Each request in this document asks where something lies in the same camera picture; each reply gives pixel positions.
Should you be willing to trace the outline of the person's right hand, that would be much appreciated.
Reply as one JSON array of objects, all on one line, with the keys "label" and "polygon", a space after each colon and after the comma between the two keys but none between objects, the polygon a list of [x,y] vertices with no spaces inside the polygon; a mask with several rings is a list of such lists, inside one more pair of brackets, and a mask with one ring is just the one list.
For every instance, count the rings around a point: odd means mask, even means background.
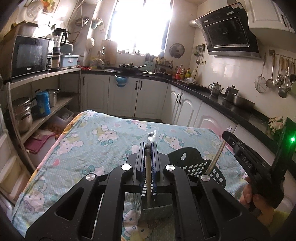
[{"label": "person's right hand", "polygon": [[265,226],[270,225],[274,216],[274,208],[270,206],[261,195],[252,194],[251,179],[248,176],[245,177],[244,180],[248,184],[243,188],[239,202],[246,208],[253,202],[255,207],[261,212],[257,219]]}]

